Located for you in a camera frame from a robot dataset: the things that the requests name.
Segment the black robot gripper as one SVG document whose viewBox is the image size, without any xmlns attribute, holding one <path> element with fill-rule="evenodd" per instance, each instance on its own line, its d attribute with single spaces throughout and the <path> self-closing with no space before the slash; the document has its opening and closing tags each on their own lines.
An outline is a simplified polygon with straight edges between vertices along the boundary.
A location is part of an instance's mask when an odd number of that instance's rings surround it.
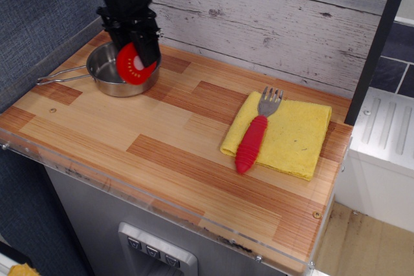
<svg viewBox="0 0 414 276">
<path fill-rule="evenodd" d="M 155 21 L 156 13 L 149 8 L 152 0 L 103 1 L 105 5 L 98 8 L 97 13 L 117 50 L 132 43 L 145 67 L 158 63 L 161 30 Z"/>
</svg>

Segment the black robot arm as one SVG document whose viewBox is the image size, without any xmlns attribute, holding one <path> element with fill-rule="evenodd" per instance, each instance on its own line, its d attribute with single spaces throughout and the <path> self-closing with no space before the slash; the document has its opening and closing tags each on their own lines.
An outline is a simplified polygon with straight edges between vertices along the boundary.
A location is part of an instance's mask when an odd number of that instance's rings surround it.
<svg viewBox="0 0 414 276">
<path fill-rule="evenodd" d="M 158 63 L 159 27 L 156 13 L 150 9 L 152 0 L 103 0 L 97 9 L 107 31 L 118 50 L 132 43 L 145 67 Z"/>
</svg>

